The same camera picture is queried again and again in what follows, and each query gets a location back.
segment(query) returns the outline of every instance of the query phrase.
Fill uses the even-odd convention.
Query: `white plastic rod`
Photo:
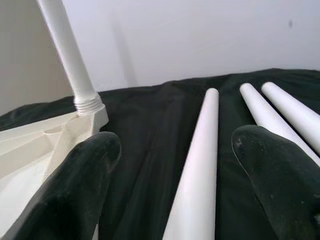
[[[272,82],[266,82],[261,89],[288,122],[320,154],[320,115]]]
[[[318,166],[320,166],[320,158],[251,84],[244,83],[240,87],[240,92],[258,126],[264,127],[270,132],[296,143]]]
[[[38,4],[68,76],[78,113],[95,112],[102,103],[90,81],[62,0],[38,0]]]
[[[175,194],[164,240],[214,240],[219,93],[205,94]]]

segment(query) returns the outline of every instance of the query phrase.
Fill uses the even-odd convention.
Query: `dark green cloth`
[[[258,91],[274,82],[320,113],[320,72],[269,69],[170,81],[157,86],[101,92],[122,156],[100,217],[101,240],[159,240],[166,227],[200,107],[208,88],[219,91],[216,240],[276,240],[231,144],[235,129],[255,122],[239,87]],[[72,98],[21,107],[0,117],[0,129],[74,111]]]

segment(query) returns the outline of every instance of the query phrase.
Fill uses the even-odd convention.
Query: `threaded end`
[[[99,94],[97,94],[94,98],[76,102],[74,101],[74,105],[78,115],[89,115],[99,111],[104,107],[104,104],[101,101]]]

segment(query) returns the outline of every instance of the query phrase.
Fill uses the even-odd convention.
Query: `white tube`
[[[219,93],[210,88],[194,130],[164,240],[214,240]]]
[[[95,226],[92,240],[99,240],[99,224]]]
[[[320,154],[320,116],[272,82],[266,82],[261,89],[288,122]]]
[[[62,0],[38,0],[38,4],[68,76],[78,114],[96,112],[103,104],[90,81]]]
[[[318,166],[320,166],[320,158],[251,84],[244,83],[240,87],[240,92],[258,126],[264,127],[270,132],[296,143]]]

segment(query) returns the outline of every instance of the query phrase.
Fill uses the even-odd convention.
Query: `white plastic base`
[[[0,132],[0,238],[72,148],[107,122],[103,105]]]

